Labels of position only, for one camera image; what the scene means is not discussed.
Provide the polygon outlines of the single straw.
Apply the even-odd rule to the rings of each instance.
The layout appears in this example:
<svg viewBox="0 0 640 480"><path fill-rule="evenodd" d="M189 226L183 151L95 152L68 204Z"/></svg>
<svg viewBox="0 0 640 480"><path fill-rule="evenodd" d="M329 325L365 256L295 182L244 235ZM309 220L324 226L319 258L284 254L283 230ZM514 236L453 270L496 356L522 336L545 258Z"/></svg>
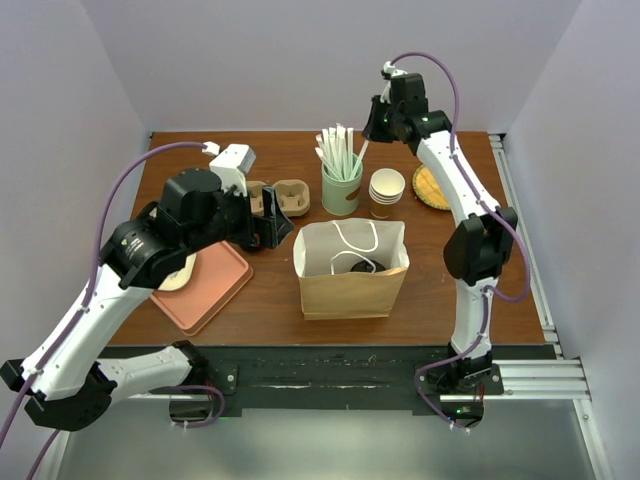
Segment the single straw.
<svg viewBox="0 0 640 480"><path fill-rule="evenodd" d="M359 153L355 157L355 160L354 160L354 163L353 163L353 167L352 167L352 170L351 170L351 176L350 176L351 180L355 179L358 176L358 174L360 172L360 169L362 167L362 162L363 162L363 159L364 159L364 155L366 153L366 150L367 150L368 146L369 146L369 141L367 139L365 139L363 144L362 144L362 146L361 146L361 149L360 149Z"/></svg>

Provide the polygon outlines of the cardboard cup carrier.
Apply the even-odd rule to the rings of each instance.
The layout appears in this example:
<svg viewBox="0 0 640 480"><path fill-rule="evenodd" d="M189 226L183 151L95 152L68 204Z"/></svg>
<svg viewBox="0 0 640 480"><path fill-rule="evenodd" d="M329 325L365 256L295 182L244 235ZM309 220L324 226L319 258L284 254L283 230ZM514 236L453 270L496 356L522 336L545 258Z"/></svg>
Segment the cardboard cup carrier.
<svg viewBox="0 0 640 480"><path fill-rule="evenodd" d="M247 182L251 210L254 215L264 215L262 199L262 188L264 186L265 183L262 181ZM289 218L303 216L309 211L310 190L307 183L303 180L279 180L276 181L272 187L275 189L281 211Z"/></svg>

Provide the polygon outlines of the stack of paper cups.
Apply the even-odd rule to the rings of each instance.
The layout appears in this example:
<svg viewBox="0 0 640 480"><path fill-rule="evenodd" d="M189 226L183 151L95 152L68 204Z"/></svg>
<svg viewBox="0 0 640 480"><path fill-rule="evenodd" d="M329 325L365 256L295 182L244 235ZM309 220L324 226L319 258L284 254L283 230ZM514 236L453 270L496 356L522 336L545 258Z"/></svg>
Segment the stack of paper cups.
<svg viewBox="0 0 640 480"><path fill-rule="evenodd" d="M386 219L391 216L394 206L402 198L406 182L397 170L382 168L375 171L369 183L371 198L370 212L374 218Z"/></svg>

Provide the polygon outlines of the brown paper bag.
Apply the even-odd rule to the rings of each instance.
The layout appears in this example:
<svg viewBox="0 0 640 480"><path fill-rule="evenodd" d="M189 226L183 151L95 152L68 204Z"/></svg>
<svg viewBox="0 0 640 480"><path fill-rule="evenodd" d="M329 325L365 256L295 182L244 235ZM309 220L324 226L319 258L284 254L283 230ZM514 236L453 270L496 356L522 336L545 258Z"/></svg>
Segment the brown paper bag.
<svg viewBox="0 0 640 480"><path fill-rule="evenodd" d="M384 318L390 315L410 260L405 224L349 218L302 227L293 245L293 265L307 320ZM386 267L351 272L361 260Z"/></svg>

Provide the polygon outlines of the black cup lid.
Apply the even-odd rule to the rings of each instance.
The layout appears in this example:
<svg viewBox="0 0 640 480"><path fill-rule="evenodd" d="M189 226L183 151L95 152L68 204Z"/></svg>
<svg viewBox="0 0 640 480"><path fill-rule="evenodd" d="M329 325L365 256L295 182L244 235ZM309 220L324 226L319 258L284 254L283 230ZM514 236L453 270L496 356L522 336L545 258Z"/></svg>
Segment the black cup lid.
<svg viewBox="0 0 640 480"><path fill-rule="evenodd" d="M360 273L379 273L386 270L386 267L377 261L361 260L354 264L350 271Z"/></svg>

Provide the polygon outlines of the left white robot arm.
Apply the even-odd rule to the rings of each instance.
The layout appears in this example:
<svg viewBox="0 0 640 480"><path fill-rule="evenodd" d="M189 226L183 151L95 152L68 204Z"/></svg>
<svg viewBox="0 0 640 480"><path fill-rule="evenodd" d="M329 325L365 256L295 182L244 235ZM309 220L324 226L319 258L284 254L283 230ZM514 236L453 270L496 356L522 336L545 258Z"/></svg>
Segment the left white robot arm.
<svg viewBox="0 0 640 480"><path fill-rule="evenodd" d="M188 341L109 363L99 358L129 315L187 258L227 241L244 249L275 249L294 229L276 191L261 190L253 214L243 179L225 185L215 173L191 168L165 182L159 200L121 223L99 252L94 279L56 330L29 357L6 361L7 387L28 395L25 412L40 427L74 432L113 404L148 391L196 392L209 362Z"/></svg>

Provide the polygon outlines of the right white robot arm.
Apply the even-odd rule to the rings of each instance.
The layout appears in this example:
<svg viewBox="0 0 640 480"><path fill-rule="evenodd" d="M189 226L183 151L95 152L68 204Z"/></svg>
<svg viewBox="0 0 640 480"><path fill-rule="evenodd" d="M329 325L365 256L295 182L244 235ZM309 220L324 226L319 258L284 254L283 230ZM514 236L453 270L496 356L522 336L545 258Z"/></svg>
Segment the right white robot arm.
<svg viewBox="0 0 640 480"><path fill-rule="evenodd" d="M489 325L493 294L508 262L518 216L503 208L482 186L466 160L453 126L442 111L429 108L423 77L392 65L386 86L372 99L364 137L407 145L434 176L454 218L455 229L443 257L456 285L456 319L448 357L419 373L439 378L441 390L469 392L493 363Z"/></svg>

